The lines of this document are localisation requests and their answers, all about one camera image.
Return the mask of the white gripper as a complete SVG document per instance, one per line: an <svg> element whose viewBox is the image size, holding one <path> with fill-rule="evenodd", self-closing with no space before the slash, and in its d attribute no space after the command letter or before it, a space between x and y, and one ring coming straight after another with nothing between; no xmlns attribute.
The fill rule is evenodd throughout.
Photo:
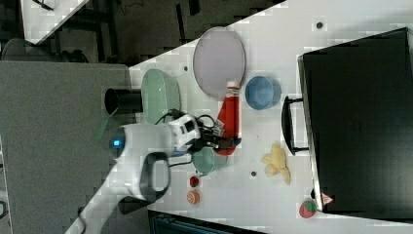
<svg viewBox="0 0 413 234"><path fill-rule="evenodd" d="M207 145L206 134L211 129L191 114L168 122L172 132L173 149L178 152L195 153ZM231 148L241 143L240 138L219 138L214 142L214 148Z"/></svg>

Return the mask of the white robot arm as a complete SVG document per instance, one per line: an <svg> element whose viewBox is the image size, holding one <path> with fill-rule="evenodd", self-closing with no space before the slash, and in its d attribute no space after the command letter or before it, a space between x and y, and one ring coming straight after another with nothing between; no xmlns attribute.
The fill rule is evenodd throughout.
<svg viewBox="0 0 413 234"><path fill-rule="evenodd" d="M115 165L64 234L100 234L106 220L127 197L149 205L162 198L169 189L155 185L155 164L165 164L170 175L169 158L179 154L192 155L205 147L225 150L241 143L237 136L216 134L212 127L194 115L172 109L172 118L165 123L127 124L119 128L110 146L117 153Z"/></svg>

